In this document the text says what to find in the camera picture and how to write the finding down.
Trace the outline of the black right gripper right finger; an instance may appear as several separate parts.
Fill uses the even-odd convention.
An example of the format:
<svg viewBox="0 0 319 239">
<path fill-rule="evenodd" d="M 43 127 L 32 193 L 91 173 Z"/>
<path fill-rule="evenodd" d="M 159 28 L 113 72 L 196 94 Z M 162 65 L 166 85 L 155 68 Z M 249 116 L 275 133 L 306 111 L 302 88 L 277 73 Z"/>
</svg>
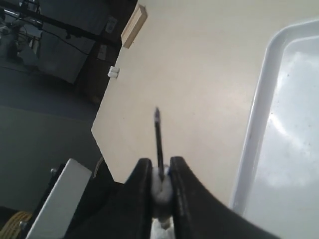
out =
<svg viewBox="0 0 319 239">
<path fill-rule="evenodd" d="M 177 239 L 274 239 L 217 200 L 184 158 L 170 159 L 173 223 Z"/>
</svg>

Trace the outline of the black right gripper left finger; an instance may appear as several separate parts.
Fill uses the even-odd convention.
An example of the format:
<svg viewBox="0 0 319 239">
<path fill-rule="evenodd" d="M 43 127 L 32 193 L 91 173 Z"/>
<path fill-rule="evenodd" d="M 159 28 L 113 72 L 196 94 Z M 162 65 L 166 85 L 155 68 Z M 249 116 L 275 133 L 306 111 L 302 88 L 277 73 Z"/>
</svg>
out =
<svg viewBox="0 0 319 239">
<path fill-rule="evenodd" d="M 117 194 L 68 239 L 148 239 L 152 225 L 152 162 L 138 160 Z"/>
</svg>

